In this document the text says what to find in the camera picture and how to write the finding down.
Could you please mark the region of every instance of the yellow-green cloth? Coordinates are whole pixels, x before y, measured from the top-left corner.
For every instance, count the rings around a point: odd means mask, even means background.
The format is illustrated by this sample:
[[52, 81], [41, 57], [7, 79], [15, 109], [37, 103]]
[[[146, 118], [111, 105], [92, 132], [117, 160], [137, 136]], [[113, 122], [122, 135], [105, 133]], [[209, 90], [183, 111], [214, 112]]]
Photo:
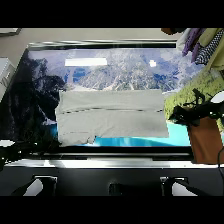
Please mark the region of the yellow-green cloth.
[[[199, 43], [202, 47], [206, 47], [215, 35], [221, 31], [223, 28], [207, 28], [205, 32], [199, 38]], [[208, 64], [206, 65], [206, 70], [210, 70], [214, 68], [218, 71], [224, 69], [224, 35], [222, 36], [218, 47], [216, 48], [215, 52], [212, 54]]]

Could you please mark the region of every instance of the screen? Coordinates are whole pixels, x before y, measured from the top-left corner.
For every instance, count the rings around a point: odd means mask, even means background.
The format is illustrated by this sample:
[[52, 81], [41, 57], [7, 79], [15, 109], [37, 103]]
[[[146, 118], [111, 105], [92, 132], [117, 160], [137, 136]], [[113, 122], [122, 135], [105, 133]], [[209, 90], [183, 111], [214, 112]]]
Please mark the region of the screen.
[[[161, 89], [169, 138], [96, 136], [92, 146], [190, 146], [186, 127], [168, 118], [175, 105], [190, 102], [191, 89], [203, 89], [203, 67], [191, 63], [191, 54], [182, 57], [175, 48], [27, 50], [0, 105], [0, 123], [5, 127], [0, 137], [32, 141], [48, 135], [57, 138], [54, 110], [59, 90]], [[214, 76], [217, 74], [209, 74], [206, 79], [217, 85]]]

